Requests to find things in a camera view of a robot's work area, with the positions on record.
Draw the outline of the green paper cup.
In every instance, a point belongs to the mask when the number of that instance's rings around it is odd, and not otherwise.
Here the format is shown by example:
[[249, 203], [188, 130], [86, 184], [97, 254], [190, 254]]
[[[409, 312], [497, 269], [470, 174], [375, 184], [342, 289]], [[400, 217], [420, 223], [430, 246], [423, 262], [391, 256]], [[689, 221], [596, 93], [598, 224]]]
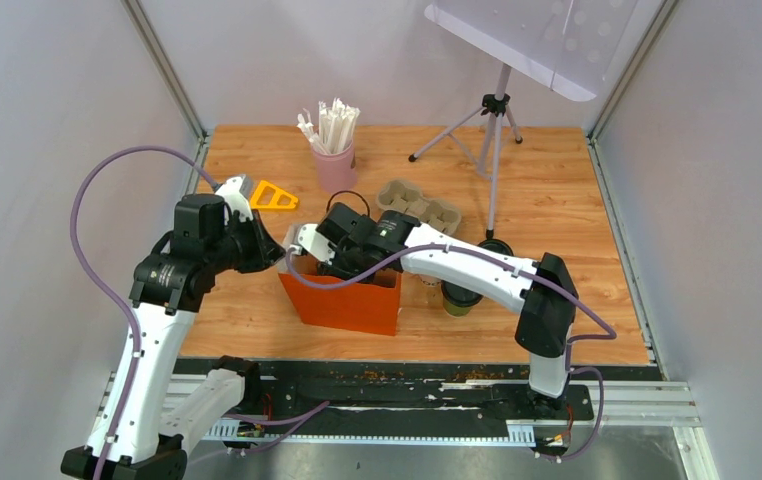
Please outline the green paper cup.
[[478, 305], [483, 297], [476, 295], [474, 297], [458, 298], [458, 297], [443, 297], [443, 309], [452, 317], [463, 317], [468, 315], [471, 310]]

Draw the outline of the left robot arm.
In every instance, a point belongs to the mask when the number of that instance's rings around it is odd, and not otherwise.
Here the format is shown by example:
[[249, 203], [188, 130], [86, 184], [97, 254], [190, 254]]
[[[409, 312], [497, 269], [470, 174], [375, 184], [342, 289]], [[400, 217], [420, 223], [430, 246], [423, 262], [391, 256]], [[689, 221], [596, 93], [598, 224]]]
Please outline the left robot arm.
[[162, 412], [180, 348], [205, 295], [225, 271], [257, 273], [284, 249], [242, 193], [191, 194], [175, 206], [174, 227], [134, 270], [125, 354], [105, 413], [83, 446], [65, 452], [62, 474], [76, 479], [181, 479], [190, 453], [226, 413], [263, 400], [260, 366], [223, 356], [204, 382]]

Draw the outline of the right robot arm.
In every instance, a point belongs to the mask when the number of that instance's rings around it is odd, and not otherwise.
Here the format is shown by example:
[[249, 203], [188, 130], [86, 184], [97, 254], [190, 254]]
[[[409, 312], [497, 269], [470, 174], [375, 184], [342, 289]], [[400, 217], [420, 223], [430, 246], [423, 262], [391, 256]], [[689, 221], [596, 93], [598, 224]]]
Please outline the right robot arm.
[[580, 303], [561, 258], [545, 254], [532, 260], [491, 251], [410, 215], [386, 211], [374, 220], [340, 202], [319, 223], [301, 226], [296, 241], [347, 285], [392, 268], [503, 305], [518, 316], [515, 340], [530, 357], [530, 408], [549, 418], [566, 407], [569, 336]]

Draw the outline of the orange paper bag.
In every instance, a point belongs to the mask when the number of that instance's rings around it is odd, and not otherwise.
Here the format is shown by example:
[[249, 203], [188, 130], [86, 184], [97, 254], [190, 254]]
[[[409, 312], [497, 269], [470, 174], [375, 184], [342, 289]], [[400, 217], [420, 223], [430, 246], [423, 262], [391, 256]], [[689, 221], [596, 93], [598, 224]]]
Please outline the orange paper bag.
[[402, 276], [377, 273], [367, 283], [335, 290], [310, 288], [289, 274], [284, 261], [278, 278], [300, 321], [306, 325], [394, 336], [400, 311]]

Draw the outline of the white paper cup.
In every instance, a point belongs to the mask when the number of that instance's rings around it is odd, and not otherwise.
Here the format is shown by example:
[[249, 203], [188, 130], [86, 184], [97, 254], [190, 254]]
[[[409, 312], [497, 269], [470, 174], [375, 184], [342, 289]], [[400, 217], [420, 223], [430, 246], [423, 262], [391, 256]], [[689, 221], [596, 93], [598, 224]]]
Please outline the white paper cup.
[[439, 286], [441, 283], [441, 280], [439, 278], [433, 277], [433, 276], [419, 275], [418, 278], [424, 285], [429, 287]]

